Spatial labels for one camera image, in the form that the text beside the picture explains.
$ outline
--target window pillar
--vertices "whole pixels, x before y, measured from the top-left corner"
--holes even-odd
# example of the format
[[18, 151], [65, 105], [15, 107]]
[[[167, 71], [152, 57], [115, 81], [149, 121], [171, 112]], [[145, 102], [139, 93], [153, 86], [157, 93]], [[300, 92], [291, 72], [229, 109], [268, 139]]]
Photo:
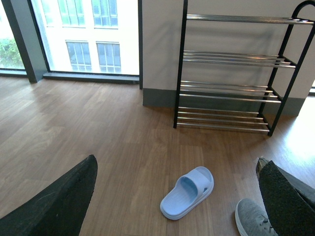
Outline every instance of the window pillar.
[[30, 83], [37, 83], [48, 70], [37, 37], [29, 1], [2, 0]]

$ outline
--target light blue slipper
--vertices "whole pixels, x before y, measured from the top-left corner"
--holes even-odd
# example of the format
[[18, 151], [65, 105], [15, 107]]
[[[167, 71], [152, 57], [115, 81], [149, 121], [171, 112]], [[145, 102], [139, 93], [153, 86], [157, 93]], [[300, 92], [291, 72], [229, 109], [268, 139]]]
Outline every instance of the light blue slipper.
[[175, 187], [162, 200], [160, 209], [166, 218], [178, 220], [205, 200], [213, 187], [211, 172], [199, 166], [177, 180]]

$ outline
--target tree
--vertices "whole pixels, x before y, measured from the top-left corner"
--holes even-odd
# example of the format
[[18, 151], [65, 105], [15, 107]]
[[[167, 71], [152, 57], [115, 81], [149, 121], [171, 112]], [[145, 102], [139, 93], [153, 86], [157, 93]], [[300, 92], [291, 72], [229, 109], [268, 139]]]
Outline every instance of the tree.
[[14, 38], [0, 39], [0, 68], [24, 69]]

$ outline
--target floor plank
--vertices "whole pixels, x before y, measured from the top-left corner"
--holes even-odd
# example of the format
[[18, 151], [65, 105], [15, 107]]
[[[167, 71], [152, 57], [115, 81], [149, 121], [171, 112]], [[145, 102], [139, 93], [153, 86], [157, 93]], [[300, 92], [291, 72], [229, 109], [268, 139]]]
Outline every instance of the floor plank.
[[[237, 202], [264, 207], [255, 174], [261, 156], [315, 188], [315, 97], [298, 117], [281, 117], [272, 137], [173, 129], [173, 109], [142, 106], [138, 85], [0, 77], [0, 111], [0, 217], [89, 154], [98, 174], [80, 236], [238, 236]], [[197, 166], [212, 172], [212, 194], [167, 220], [161, 200]]]

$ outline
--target building exterior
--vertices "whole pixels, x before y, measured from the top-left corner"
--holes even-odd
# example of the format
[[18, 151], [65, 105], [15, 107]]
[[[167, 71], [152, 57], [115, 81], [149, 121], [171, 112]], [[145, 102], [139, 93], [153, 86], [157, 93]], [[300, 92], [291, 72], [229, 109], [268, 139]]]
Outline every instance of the building exterior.
[[137, 0], [32, 0], [52, 71], [139, 74]]

